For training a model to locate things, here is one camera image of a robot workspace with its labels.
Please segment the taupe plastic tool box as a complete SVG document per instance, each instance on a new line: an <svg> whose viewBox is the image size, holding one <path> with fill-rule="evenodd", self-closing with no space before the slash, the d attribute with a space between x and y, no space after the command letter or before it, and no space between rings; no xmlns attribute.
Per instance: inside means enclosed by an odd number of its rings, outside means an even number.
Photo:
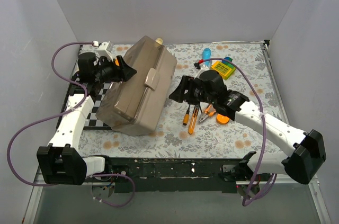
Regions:
<svg viewBox="0 0 339 224"><path fill-rule="evenodd" d="M137 73L127 82L112 83L96 118L129 136L155 131L177 65L164 45L142 37L123 57Z"/></svg>

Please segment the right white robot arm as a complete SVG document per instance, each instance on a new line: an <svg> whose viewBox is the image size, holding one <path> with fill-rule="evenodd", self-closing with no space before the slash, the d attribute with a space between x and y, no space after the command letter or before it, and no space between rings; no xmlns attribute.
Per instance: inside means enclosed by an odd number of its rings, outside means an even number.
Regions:
<svg viewBox="0 0 339 224"><path fill-rule="evenodd" d="M224 171L228 181L252 180L260 174L283 174L300 184L308 184L326 160L320 132L305 132L264 114L247 96L228 89L216 71L204 71L198 78L183 76L169 99L192 105L211 104L218 114L253 129L280 148L279 153L262 157L255 151L249 152L238 164Z"/></svg>

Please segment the orange utility knife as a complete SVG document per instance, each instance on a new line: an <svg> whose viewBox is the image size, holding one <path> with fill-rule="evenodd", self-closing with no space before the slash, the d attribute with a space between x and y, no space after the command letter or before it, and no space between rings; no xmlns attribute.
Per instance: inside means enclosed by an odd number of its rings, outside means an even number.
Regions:
<svg viewBox="0 0 339 224"><path fill-rule="evenodd" d="M192 117L191 117L189 127L188 127L188 133L190 135L192 135L194 133L194 128L195 128L195 124L196 124L197 119L198 119L199 111L200 111L200 106L197 104L197 105L194 106Z"/></svg>

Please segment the black white checkerboard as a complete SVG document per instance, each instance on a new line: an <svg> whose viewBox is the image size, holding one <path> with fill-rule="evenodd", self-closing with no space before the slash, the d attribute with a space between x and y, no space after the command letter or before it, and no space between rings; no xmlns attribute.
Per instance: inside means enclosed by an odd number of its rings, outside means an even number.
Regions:
<svg viewBox="0 0 339 224"><path fill-rule="evenodd" d="M111 127L96 117L96 112L98 111L101 101L104 99L105 94L110 86L111 83L107 82L101 87L95 99L94 106L86 118L84 130L111 130Z"/></svg>

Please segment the blue toy microphone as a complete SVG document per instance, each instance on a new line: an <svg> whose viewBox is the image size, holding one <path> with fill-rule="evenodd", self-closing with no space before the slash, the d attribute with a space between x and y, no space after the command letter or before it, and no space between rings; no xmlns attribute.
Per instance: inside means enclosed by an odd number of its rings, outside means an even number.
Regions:
<svg viewBox="0 0 339 224"><path fill-rule="evenodd" d="M211 58L211 50L210 48L205 48L202 52L202 59L203 60L206 60L206 59L210 59ZM211 61L205 61L204 64L207 66L207 67L210 67L211 66Z"/></svg>

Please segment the orange tape measure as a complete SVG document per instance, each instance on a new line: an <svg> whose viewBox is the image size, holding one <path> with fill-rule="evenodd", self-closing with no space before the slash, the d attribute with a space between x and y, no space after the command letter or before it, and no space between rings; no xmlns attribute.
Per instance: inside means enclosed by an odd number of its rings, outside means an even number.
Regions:
<svg viewBox="0 0 339 224"><path fill-rule="evenodd" d="M226 125L230 121L230 118L221 114L217 114L216 121L218 124Z"/></svg>

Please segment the yellow green toy block house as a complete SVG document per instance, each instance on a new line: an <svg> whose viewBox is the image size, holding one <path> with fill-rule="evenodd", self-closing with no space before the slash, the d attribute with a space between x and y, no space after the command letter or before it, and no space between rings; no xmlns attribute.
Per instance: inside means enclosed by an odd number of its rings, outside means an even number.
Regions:
<svg viewBox="0 0 339 224"><path fill-rule="evenodd" d="M236 68L230 64L233 59L230 57L225 57L227 61L216 61L210 67L211 70L215 70L219 73L219 75L223 78L223 80L227 80L236 70Z"/></svg>

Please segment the orange handled pliers in bag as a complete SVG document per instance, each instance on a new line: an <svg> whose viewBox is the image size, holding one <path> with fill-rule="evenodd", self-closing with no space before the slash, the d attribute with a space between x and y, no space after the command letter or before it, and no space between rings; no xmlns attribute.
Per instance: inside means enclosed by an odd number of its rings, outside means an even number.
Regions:
<svg viewBox="0 0 339 224"><path fill-rule="evenodd" d="M213 107L212 104L209 104L201 113L201 115L199 116L198 122L202 123L203 121L205 121L207 118L210 118L212 116L214 116L214 114L216 113L215 108Z"/></svg>

